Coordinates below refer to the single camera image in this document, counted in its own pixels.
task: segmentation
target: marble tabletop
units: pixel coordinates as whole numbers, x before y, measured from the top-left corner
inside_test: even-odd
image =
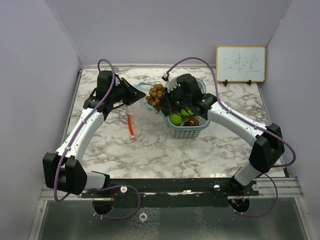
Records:
[[[167,68],[121,68],[120,77],[132,85],[140,82],[163,83]],[[208,93],[215,94],[213,78],[207,68],[175,68],[176,73],[190,73],[201,79]],[[97,85],[97,69],[83,70],[67,130],[76,125],[83,103]],[[245,116],[268,124],[257,84],[233,83],[218,86],[221,100]],[[127,107],[109,114],[86,149],[82,166],[85,171],[109,174],[111,178],[218,178],[231,177],[242,167],[251,147],[230,130],[211,122],[196,139],[173,139],[168,127],[148,130],[132,139]],[[284,177],[282,168],[270,171],[273,177]]]

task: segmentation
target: gray floor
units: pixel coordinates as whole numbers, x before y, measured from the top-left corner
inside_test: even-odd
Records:
[[[267,211],[274,199],[252,199],[248,213]],[[128,214],[116,209],[111,214]],[[148,216],[139,221],[139,213]],[[305,240],[294,198],[281,198],[266,217],[248,218],[228,207],[144,208],[127,220],[93,216],[91,201],[49,201],[40,240]]]

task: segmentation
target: whiteboard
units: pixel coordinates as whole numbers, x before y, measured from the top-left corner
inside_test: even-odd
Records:
[[[263,82],[266,73],[264,46],[218,46],[216,75],[219,82]]]

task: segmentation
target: cable connector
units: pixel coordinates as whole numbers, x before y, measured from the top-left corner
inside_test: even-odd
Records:
[[[163,73],[163,76],[161,77],[162,80],[164,80],[165,82],[169,81],[169,76],[170,74],[168,74],[166,71]]]

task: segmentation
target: plastic bag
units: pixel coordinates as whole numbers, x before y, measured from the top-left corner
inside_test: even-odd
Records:
[[[140,82],[135,87],[148,95],[152,86],[153,84]],[[162,112],[149,105],[145,97],[128,106],[127,111],[131,116],[135,139],[147,134],[158,135],[167,126]]]

